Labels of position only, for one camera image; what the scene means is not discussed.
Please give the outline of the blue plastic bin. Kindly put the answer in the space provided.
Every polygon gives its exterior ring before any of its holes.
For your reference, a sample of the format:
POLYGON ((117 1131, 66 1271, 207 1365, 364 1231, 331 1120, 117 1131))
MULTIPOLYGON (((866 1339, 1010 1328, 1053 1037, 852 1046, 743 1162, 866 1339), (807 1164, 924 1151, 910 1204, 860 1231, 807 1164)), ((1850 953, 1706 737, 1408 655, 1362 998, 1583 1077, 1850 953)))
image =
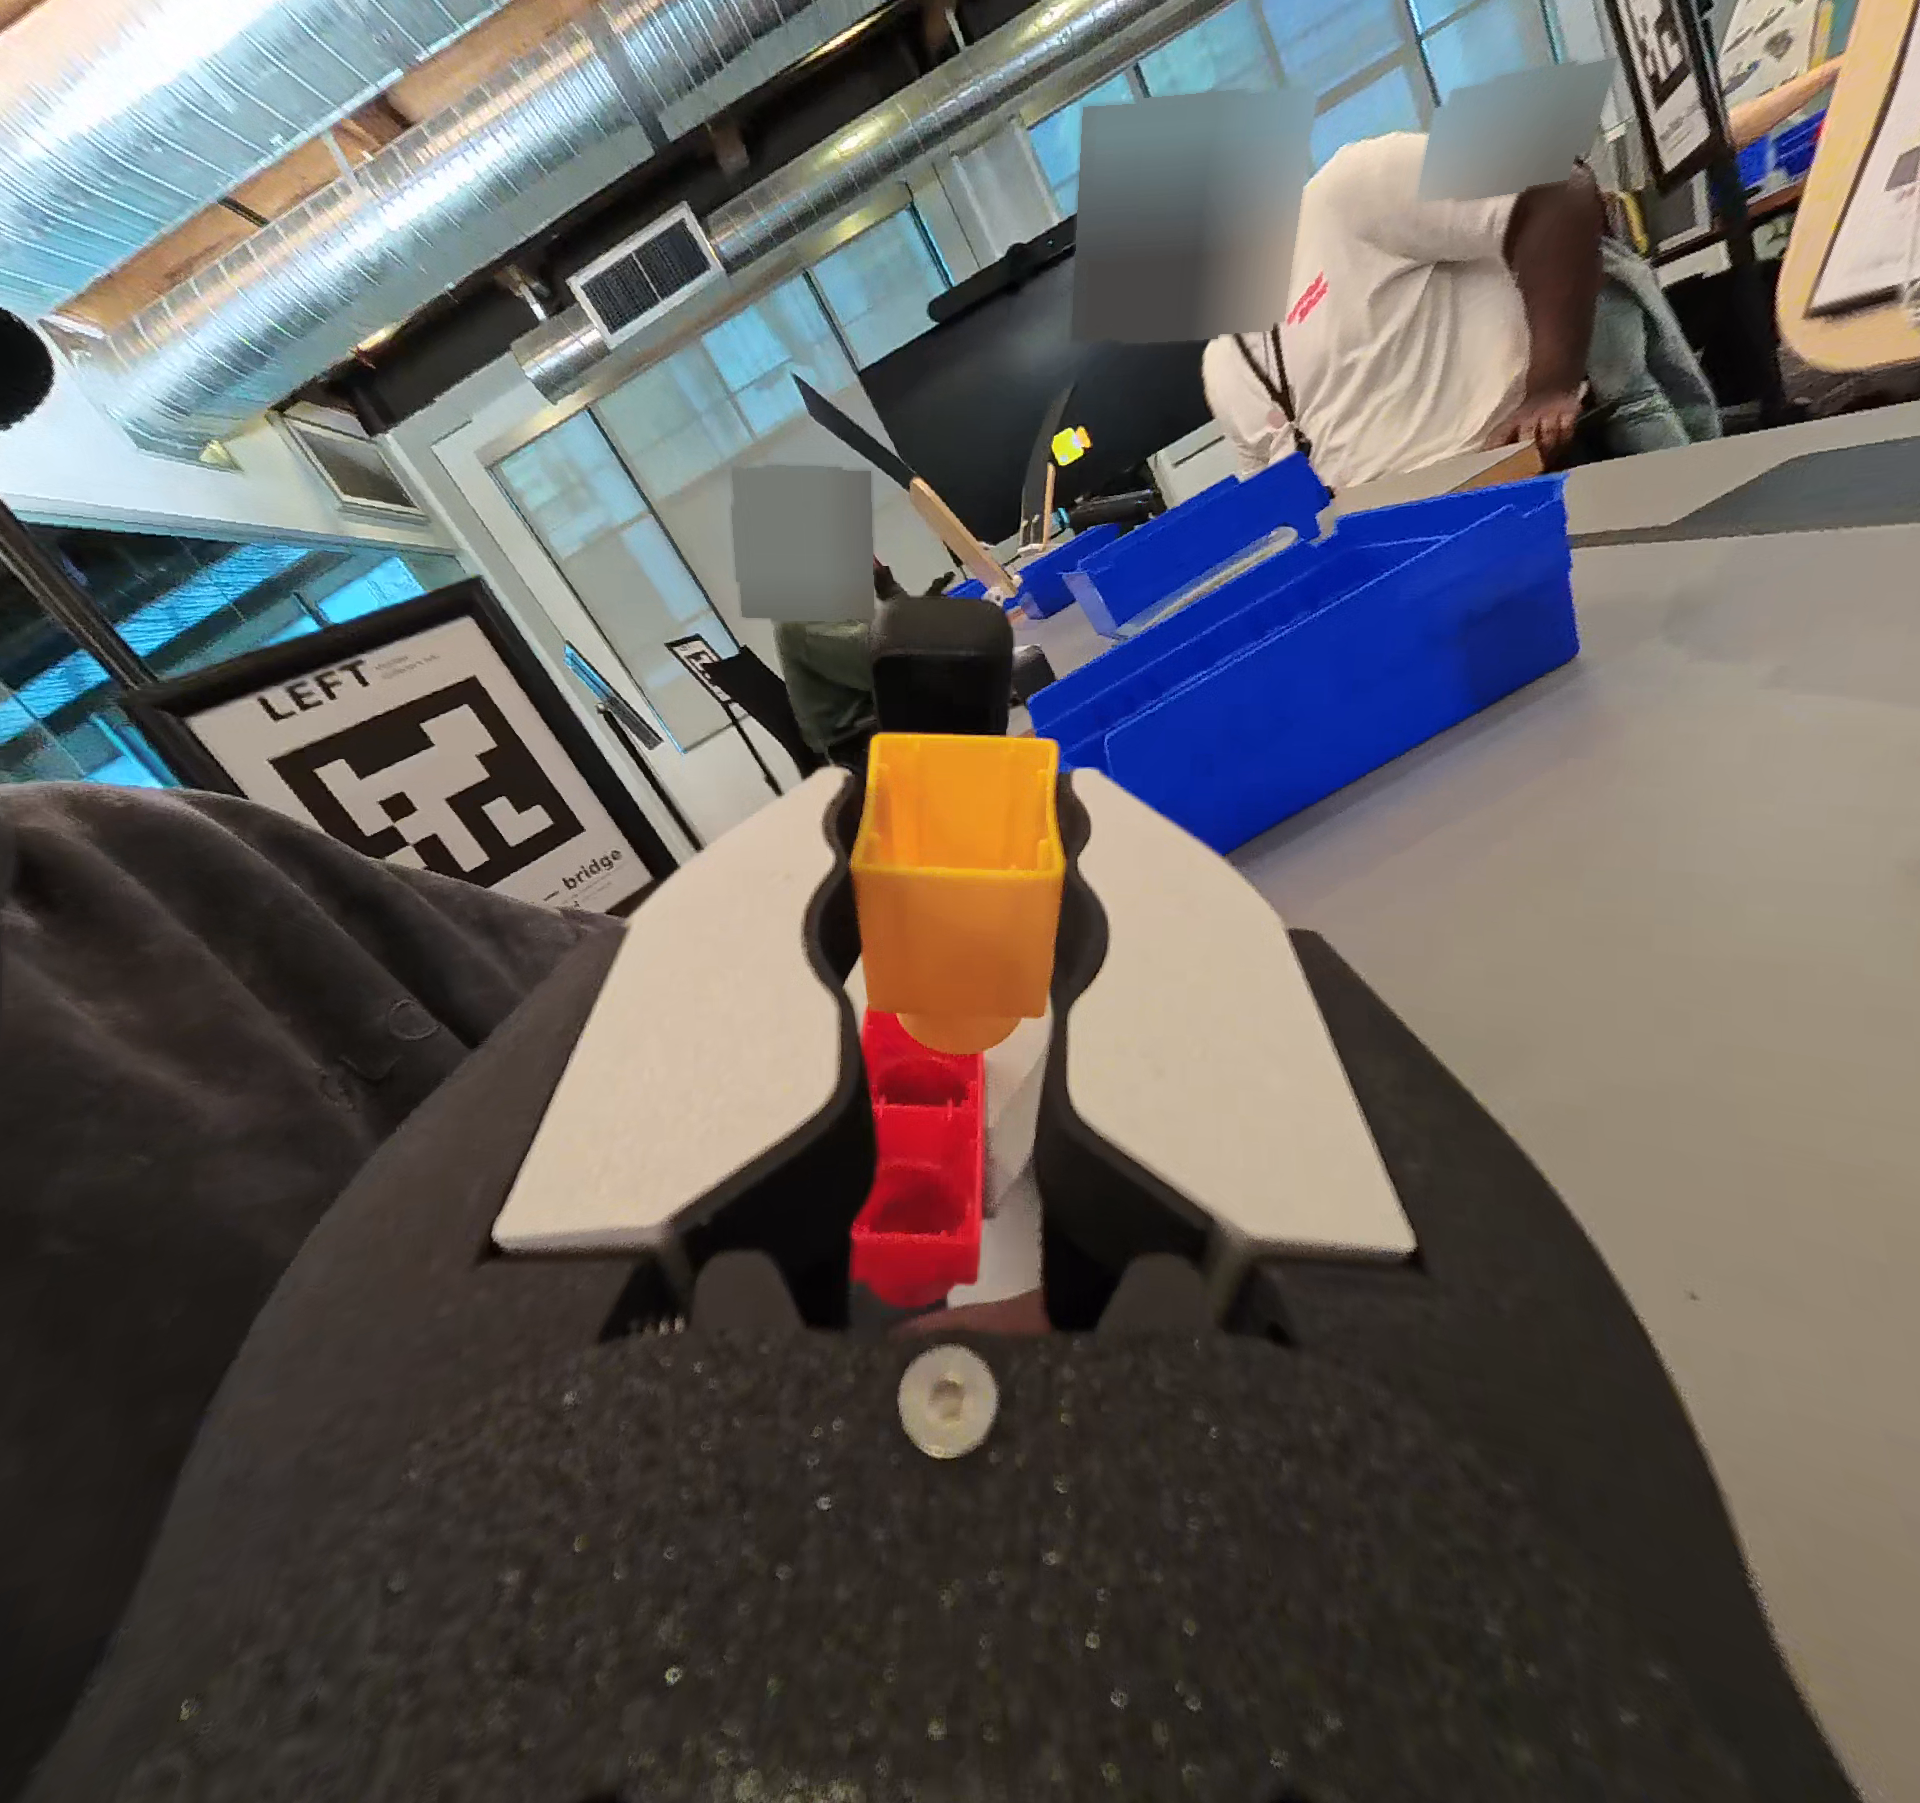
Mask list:
POLYGON ((1575 663, 1566 479, 1335 521, 1038 690, 1028 720, 1218 853, 1575 663))
POLYGON ((1068 612, 1073 592, 1067 576, 1110 551, 1123 535, 1121 525, 1088 525, 1041 548, 1013 571, 1018 576, 1013 612, 1026 619, 1048 619, 1068 612))
POLYGON ((1067 576, 1073 603, 1094 635, 1141 618, 1202 571, 1228 563, 1245 545, 1291 525, 1317 538, 1331 491, 1305 458, 1287 455, 1250 479, 1221 479, 1163 516, 1134 525, 1110 551, 1067 576))

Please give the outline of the person's dark sweatshirt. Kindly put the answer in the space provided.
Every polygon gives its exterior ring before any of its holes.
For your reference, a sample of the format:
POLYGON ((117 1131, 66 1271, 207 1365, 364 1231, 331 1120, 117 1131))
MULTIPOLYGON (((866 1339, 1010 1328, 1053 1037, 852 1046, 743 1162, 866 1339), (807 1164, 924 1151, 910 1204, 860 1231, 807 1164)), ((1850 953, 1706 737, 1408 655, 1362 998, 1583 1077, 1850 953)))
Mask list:
POLYGON ((369 1155, 612 919, 252 803, 1 787, 1 1797, 237 1348, 369 1155))

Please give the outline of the narrow silver air duct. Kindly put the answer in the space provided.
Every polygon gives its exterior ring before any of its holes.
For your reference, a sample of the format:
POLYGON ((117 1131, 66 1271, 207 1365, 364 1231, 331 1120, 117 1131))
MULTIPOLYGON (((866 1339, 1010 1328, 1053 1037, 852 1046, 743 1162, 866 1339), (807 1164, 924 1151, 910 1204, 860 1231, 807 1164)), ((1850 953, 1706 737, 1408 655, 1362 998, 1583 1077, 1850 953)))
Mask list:
POLYGON ((727 277, 843 227, 854 207, 993 135, 1028 101, 1087 93, 1225 0, 1041 0, 912 86, 854 114, 706 221, 727 277))

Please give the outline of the black video bar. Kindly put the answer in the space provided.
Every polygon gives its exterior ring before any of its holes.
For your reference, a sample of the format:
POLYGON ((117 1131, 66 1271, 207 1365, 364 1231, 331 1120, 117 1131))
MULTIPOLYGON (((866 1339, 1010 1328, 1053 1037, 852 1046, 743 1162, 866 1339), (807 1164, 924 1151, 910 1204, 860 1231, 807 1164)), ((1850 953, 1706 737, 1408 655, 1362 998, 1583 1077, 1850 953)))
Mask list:
POLYGON ((950 287, 943 295, 927 302, 927 317, 931 327, 946 327, 984 302, 996 302, 1004 295, 1020 292, 1026 282, 1041 280, 1054 271, 1074 254, 1077 247, 1077 218, 1048 227, 1044 234, 1026 238, 1023 244, 1010 247, 990 265, 973 277, 950 287))

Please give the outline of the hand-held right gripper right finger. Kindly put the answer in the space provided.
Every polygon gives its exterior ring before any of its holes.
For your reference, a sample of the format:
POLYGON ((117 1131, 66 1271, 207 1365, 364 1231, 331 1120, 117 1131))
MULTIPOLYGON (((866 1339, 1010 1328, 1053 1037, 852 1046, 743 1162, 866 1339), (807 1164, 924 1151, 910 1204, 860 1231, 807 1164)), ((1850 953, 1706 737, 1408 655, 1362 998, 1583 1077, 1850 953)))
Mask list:
POLYGON ((1183 1265, 1214 1322, 1272 1265, 1412 1268, 1418 1234, 1278 910, 1088 769, 1061 780, 1058 816, 1047 1247, 1110 1291, 1183 1265))

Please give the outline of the denim jacket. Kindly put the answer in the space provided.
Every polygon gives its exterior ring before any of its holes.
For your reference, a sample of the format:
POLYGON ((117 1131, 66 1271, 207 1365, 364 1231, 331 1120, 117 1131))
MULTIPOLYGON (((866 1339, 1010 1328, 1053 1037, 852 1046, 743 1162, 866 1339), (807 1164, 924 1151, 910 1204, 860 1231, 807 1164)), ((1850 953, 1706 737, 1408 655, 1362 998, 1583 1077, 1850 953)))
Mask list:
POLYGON ((1603 464, 1723 438, 1713 388, 1642 257, 1599 234, 1589 344, 1592 452, 1603 464))

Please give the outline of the white printed paper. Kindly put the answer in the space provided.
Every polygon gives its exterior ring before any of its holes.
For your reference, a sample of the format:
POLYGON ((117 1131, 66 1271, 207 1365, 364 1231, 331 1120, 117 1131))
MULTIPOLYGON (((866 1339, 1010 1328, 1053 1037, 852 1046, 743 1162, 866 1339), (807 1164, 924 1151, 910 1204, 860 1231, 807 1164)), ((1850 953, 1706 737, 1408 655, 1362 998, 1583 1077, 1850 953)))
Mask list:
POLYGON ((1810 287, 1809 314, 1836 317, 1917 289, 1917 18, 1810 287))

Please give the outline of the yellow toy block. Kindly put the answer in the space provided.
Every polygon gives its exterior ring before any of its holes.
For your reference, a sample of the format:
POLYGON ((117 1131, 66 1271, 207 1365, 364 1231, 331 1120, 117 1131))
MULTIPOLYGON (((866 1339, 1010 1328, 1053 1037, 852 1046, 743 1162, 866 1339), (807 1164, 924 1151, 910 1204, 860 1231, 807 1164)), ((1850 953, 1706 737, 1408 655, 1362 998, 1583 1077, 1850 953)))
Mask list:
POLYGON ((876 735, 850 852, 870 1010, 976 1057, 1047 1013, 1067 853, 1036 737, 876 735))

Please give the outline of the light wooden slat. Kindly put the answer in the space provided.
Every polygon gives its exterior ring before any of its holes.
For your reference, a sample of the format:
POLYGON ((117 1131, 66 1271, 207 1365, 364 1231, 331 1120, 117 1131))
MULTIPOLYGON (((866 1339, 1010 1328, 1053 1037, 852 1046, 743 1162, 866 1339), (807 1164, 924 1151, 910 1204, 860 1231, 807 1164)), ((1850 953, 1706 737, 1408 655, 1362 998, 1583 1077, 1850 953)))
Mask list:
POLYGON ((927 479, 910 476, 907 499, 924 525, 943 542, 950 556, 984 586, 986 598, 1010 600, 1020 592, 1020 576, 1006 571, 990 548, 950 512, 927 479))

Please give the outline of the wide silver air duct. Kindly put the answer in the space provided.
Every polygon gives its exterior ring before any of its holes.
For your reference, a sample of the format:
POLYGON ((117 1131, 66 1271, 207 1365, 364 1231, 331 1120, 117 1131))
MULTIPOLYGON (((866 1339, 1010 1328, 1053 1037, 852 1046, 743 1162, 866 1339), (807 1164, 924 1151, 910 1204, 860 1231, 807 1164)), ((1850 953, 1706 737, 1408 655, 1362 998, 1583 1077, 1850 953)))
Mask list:
POLYGON ((1 33, 1 309, 58 312, 506 4, 39 4, 1 33))
POLYGON ((558 309, 706 137, 910 0, 593 0, 78 351, 78 394, 193 464, 311 401, 391 432, 558 309))

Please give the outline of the small black white marker sign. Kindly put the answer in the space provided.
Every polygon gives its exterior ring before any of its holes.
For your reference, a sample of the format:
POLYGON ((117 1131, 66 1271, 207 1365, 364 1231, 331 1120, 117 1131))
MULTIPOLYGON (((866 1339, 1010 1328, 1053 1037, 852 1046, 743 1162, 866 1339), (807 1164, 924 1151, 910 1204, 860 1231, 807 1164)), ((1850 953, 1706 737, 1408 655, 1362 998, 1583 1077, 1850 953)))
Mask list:
POLYGON ((776 797, 782 794, 782 782, 756 747, 756 729, 772 745, 777 745, 797 780, 813 776, 823 764, 823 759, 807 745, 802 735, 786 686, 756 658, 756 650, 739 648, 733 658, 722 658, 699 635, 666 640, 665 650, 718 706, 727 729, 739 737, 746 757, 757 769, 757 776, 776 797))

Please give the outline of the red double toy block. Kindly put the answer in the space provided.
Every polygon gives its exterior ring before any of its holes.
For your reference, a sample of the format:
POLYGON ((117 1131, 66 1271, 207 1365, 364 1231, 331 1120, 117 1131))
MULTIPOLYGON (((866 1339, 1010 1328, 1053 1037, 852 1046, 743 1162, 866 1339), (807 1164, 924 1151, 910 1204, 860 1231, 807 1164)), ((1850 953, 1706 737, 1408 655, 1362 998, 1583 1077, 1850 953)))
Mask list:
POLYGON ((984 1228, 984 1061, 919 1046, 892 1013, 859 1028, 872 1191, 850 1231, 850 1282, 916 1314, 976 1284, 984 1228))

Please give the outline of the black fuzzy microphone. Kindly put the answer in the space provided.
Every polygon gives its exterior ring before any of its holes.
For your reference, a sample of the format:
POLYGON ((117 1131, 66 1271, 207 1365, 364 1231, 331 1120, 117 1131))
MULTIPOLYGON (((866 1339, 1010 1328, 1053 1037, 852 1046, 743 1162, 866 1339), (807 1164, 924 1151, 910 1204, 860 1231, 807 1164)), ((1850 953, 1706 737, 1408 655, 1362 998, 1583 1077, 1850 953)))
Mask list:
MULTIPOLYGON (((51 349, 37 329, 1 312, 1 432, 26 424, 44 406, 56 384, 51 349)), ((153 683, 150 668, 90 603, 83 586, 39 545, 1 503, 1 568, 54 619, 77 648, 103 666, 114 689, 140 690, 153 683)))

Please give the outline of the grey desk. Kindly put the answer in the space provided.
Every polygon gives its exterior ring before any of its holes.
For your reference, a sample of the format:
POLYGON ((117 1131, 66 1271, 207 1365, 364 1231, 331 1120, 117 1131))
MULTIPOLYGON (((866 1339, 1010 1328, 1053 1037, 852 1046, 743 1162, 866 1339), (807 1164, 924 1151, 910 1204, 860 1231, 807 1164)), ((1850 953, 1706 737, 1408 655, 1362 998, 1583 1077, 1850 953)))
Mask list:
POLYGON ((1917 1797, 1917 406, 1575 472, 1579 658, 1235 853, 1630 1299, 1917 1797))

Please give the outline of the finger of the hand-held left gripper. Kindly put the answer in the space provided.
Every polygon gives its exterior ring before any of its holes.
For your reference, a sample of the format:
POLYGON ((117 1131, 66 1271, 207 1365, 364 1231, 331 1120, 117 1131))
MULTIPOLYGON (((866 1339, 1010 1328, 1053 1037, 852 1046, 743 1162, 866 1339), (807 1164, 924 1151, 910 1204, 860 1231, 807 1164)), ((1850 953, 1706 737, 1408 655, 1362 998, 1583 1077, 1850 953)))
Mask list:
POLYGON ((986 1307, 1044 1287, 1044 1211, 1036 1187, 1036 1128, 1053 1026, 1018 1026, 984 1053, 984 1221, 976 1282, 946 1307, 986 1307))

